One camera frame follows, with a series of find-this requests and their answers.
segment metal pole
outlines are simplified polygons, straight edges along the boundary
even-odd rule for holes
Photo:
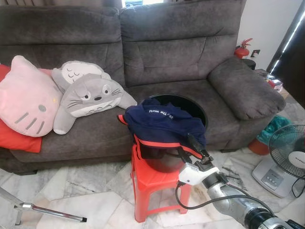
[[[40,212],[43,214],[62,217],[62,218],[66,218],[66,219],[72,219],[72,220],[75,220],[78,222],[87,222],[87,218],[85,218],[85,217],[74,216],[74,215],[66,214],[66,213],[59,212],[59,211],[53,211],[53,210],[50,210],[47,208],[41,208],[41,207],[33,205],[32,203],[24,203],[20,199],[16,198],[11,193],[9,193],[8,191],[4,190],[1,187],[0,187],[0,197],[3,197],[4,199],[11,202],[14,205],[14,208],[18,211],[15,225],[21,224],[22,210],[37,211],[37,212]]]
[[[87,222],[87,218],[80,217],[80,216],[74,216],[74,215],[70,215],[70,214],[67,214],[67,213],[59,212],[59,211],[53,211],[53,210],[50,210],[50,209],[47,209],[47,208],[41,208],[41,207],[35,206],[33,204],[31,205],[31,209],[33,211],[37,211],[37,212],[47,214],[47,215],[51,215],[51,216],[57,216],[57,217],[72,219],[72,220],[79,221],[79,222]]]

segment sofa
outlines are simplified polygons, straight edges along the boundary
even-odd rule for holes
[[[234,57],[243,0],[199,0],[118,10],[0,7],[0,63],[23,55],[53,69],[92,62],[140,103],[156,94],[196,101],[208,118],[207,149],[235,150],[253,140],[285,106],[281,95]],[[53,131],[40,153],[0,148],[0,168],[15,174],[128,160],[132,136],[115,107]]]

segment fire extinguisher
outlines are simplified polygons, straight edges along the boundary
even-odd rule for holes
[[[247,42],[249,42],[250,40],[252,40],[252,38],[250,38],[250,39],[248,39],[248,40],[244,40],[244,41],[242,42],[241,47],[239,47],[238,49],[235,49],[234,54],[235,54],[238,58],[242,59],[244,56],[249,55],[249,50],[247,50],[247,47],[246,47],[246,46],[247,46],[247,45],[250,45],[250,44],[247,44]]]

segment fan guard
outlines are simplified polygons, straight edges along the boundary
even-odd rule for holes
[[[305,179],[305,169],[294,166],[288,159],[294,151],[304,153],[305,125],[288,125],[278,129],[269,140],[269,152],[277,165],[285,172],[300,179]]]

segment red trim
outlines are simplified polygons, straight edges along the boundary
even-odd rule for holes
[[[125,125],[128,125],[127,122],[125,122],[124,117],[123,117],[122,114],[119,114],[119,115],[118,115],[118,119],[120,120],[121,123],[123,123],[123,124],[125,124]]]
[[[182,147],[183,150],[193,154],[197,158],[202,158],[202,155],[198,154],[196,151],[192,150],[189,147],[182,146],[179,142],[174,142],[174,143],[163,143],[163,142],[150,142],[150,141],[144,141],[139,138],[137,138],[136,135],[134,135],[135,141],[137,145],[139,145],[139,142],[141,142],[143,145],[146,146],[156,146],[156,147]]]
[[[139,139],[138,139],[138,137],[137,137],[136,135],[133,135],[133,136],[134,136],[135,142],[136,142],[136,144],[137,144],[136,149],[137,149],[138,158],[139,158],[140,160],[142,160],[141,151],[140,151],[140,142],[139,142]]]

